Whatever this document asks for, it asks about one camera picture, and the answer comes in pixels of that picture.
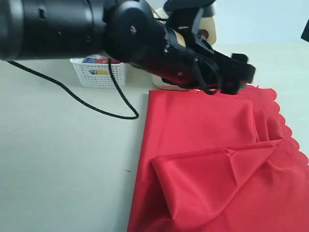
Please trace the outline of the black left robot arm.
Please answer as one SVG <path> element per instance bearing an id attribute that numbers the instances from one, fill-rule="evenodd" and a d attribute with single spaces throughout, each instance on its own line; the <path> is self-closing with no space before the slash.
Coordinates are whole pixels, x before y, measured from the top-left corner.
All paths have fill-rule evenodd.
<path id="1" fill-rule="evenodd" d="M 2 60 L 103 54 L 185 89 L 234 95 L 253 81 L 244 54 L 225 56 L 200 33 L 211 0 L 168 0 L 167 19 L 144 0 L 3 0 Z"/>

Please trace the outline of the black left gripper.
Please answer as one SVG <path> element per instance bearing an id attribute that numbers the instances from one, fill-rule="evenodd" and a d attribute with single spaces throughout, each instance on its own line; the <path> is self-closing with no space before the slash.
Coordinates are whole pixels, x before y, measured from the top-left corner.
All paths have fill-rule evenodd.
<path id="1" fill-rule="evenodd" d="M 159 77 L 164 83 L 184 89 L 218 91 L 236 95 L 253 82 L 256 68 L 245 54 L 228 57 L 215 52 L 202 35 L 163 27 Z"/>

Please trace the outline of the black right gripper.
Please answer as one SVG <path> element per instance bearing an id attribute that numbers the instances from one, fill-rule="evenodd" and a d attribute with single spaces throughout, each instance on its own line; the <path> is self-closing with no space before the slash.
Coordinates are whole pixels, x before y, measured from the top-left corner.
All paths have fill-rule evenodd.
<path id="1" fill-rule="evenodd" d="M 307 21 L 305 28 L 301 34 L 301 39 L 306 42 L 309 42 L 309 20 Z"/>

